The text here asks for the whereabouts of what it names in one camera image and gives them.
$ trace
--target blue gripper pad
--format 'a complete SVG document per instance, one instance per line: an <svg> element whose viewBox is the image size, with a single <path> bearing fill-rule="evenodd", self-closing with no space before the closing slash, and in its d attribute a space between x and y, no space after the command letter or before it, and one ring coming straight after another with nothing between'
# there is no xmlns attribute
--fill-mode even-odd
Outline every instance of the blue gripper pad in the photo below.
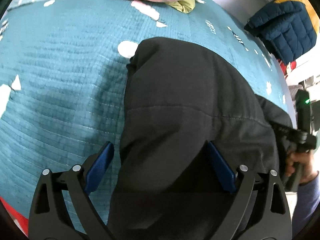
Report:
<svg viewBox="0 0 320 240"><path fill-rule="evenodd" d="M223 190L230 193L236 192L237 188L235 186L236 175L231 170L225 159L221 156L218 149L213 145L212 142L208 143L207 146L207 156L209 162L214 169L218 180L223 188Z"/></svg>
<svg viewBox="0 0 320 240"><path fill-rule="evenodd" d="M108 166L110 165L114 156L114 146L112 143L108 143L103 149L99 157L91 166L90 170L87 172L85 181L86 185L84 191L89 195L91 192L97 190Z"/></svg>

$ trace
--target orange fabric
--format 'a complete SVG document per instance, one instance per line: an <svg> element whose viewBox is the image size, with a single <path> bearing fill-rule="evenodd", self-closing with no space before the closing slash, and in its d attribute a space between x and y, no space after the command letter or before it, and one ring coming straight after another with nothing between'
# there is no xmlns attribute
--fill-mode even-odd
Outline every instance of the orange fabric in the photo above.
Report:
<svg viewBox="0 0 320 240"><path fill-rule="evenodd" d="M10 206L2 197L0 197L0 201L2 202L5 209L19 222L22 230L28 236L28 226L29 220L22 216L20 213L15 211L12 206Z"/></svg>
<svg viewBox="0 0 320 240"><path fill-rule="evenodd" d="M286 1L297 1L297 2L302 2L303 4L305 4L306 9L308 11L308 14L310 16L312 25L314 30L316 31L316 33L319 33L319 22L320 19L315 11L315 9L313 8L313 6L311 5L311 3L309 2L309 0L275 0L275 3L282 3L282 2L286 2Z"/></svg>

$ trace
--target bed sheet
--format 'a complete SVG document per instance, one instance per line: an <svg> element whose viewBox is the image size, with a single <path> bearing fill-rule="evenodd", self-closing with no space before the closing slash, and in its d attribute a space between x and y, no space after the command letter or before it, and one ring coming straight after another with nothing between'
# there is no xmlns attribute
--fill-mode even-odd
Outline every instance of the bed sheet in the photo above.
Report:
<svg viewBox="0 0 320 240"><path fill-rule="evenodd" d="M127 48L144 39L169 37L215 51L255 93L287 111L267 51L212 0L198 0L189 14L146 1L45 3L10 10L0 41L0 85L11 85L17 75L21 85L11 91L0 119L0 195L26 217L43 169L67 170L111 141L115 158L90 195L107 221L120 167L126 64L132 54ZM81 229L68 195L66 201Z"/></svg>

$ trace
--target quilted jacket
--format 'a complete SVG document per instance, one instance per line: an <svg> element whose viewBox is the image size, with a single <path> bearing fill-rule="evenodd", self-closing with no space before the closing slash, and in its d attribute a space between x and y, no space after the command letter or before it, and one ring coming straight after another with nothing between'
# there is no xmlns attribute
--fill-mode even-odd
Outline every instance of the quilted jacket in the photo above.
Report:
<svg viewBox="0 0 320 240"><path fill-rule="evenodd" d="M287 65L315 46L319 17L308 0L275 0L252 16L244 29Z"/></svg>

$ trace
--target person's arm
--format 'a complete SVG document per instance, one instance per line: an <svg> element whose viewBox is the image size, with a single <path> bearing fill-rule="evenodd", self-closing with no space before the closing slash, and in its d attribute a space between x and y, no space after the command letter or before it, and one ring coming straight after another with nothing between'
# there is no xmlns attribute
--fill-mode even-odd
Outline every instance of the person's arm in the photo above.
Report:
<svg viewBox="0 0 320 240"><path fill-rule="evenodd" d="M319 172L314 168L313 154L290 154L287 158L287 176L294 173L295 162L304 165L304 174L300 180L297 205L292 217L292 236L296 236L305 227L320 202Z"/></svg>

